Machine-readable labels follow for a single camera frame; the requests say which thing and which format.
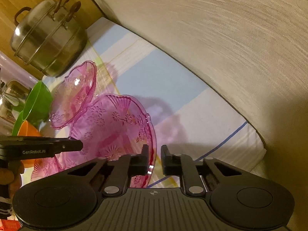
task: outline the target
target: pink plastic bowl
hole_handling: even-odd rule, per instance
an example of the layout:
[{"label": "pink plastic bowl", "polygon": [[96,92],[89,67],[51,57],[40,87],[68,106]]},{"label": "pink plastic bowl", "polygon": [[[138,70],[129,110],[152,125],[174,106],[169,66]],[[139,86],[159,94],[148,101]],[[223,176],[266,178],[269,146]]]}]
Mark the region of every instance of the pink plastic bowl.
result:
[{"label": "pink plastic bowl", "polygon": [[[136,176],[131,187],[146,187],[156,158],[156,137],[149,114],[140,102],[129,95],[97,96],[74,118],[70,136],[81,140],[78,152],[59,155],[62,170],[77,166],[96,157],[117,160],[124,154],[139,154],[143,144],[149,145],[149,169],[146,176]],[[53,158],[36,164],[32,180],[58,172]]]},{"label": "pink plastic bowl", "polygon": [[96,87],[96,65],[92,61],[74,67],[57,88],[50,107],[51,126],[61,129],[91,102]]}]

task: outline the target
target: screw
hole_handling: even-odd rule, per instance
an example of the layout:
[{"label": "screw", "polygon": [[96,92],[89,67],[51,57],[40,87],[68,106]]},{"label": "screw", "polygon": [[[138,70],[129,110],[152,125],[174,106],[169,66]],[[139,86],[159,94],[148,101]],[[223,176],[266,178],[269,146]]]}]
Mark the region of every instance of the screw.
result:
[{"label": "screw", "polygon": [[188,189],[188,191],[192,194],[200,194],[203,192],[203,188],[199,186],[192,186]]},{"label": "screw", "polygon": [[115,194],[117,192],[119,192],[120,189],[116,186],[108,186],[108,187],[105,187],[105,192],[107,194]]}]

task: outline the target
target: green bowl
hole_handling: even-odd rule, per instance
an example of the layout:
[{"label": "green bowl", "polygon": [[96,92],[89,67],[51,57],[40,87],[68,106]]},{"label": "green bowl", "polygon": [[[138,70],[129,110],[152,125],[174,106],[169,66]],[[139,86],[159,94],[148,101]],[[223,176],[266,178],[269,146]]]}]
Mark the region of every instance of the green bowl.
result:
[{"label": "green bowl", "polygon": [[23,109],[23,121],[27,120],[36,126],[39,122],[47,120],[51,102],[49,89],[39,81],[28,95]]},{"label": "green bowl", "polygon": [[23,123],[23,112],[21,111],[14,124],[13,130],[12,130],[12,136],[17,136],[22,123]]}]

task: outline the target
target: hand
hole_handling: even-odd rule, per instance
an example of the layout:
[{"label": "hand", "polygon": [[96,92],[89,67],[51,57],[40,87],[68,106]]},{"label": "hand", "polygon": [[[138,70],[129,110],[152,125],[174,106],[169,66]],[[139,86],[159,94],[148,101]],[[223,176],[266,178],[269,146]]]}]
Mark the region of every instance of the hand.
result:
[{"label": "hand", "polygon": [[9,196],[10,199],[13,198],[15,192],[21,187],[21,175],[25,172],[23,163],[20,163],[20,166],[17,170],[17,174],[14,176],[14,173],[6,168],[0,168],[0,184],[9,185]]}]

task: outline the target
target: blue stripe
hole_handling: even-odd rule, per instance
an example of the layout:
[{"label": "blue stripe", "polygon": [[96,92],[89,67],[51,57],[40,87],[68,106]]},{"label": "blue stripe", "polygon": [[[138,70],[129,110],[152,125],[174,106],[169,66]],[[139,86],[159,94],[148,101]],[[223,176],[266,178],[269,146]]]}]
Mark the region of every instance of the blue stripe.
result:
[{"label": "blue stripe", "polygon": [[204,81],[159,49],[121,74],[115,85],[121,94],[137,98],[154,126],[208,88]]},{"label": "blue stripe", "polygon": [[[208,155],[212,154],[214,151],[216,151],[217,149],[219,149],[222,145],[224,145],[227,141],[229,141],[233,136],[235,136],[235,134],[240,131],[245,125],[247,124],[247,121],[244,122],[241,126],[239,126],[232,134],[230,134],[223,142],[221,142],[220,144],[218,144],[218,146],[216,146],[215,148],[213,148],[212,150],[210,150],[209,152],[207,152],[206,154],[204,154],[203,156],[199,157],[198,159],[196,159],[195,161],[200,161],[202,160],[204,157],[207,157]],[[152,183],[151,185],[148,185],[147,188],[153,187],[156,184],[168,179],[170,176],[166,176],[164,178],[159,179],[158,181]]]},{"label": "blue stripe", "polygon": [[95,51],[101,55],[106,52],[112,45],[121,40],[129,31],[117,24],[108,22],[107,25],[98,26],[97,31],[94,36],[90,37],[90,42],[95,49]]}]

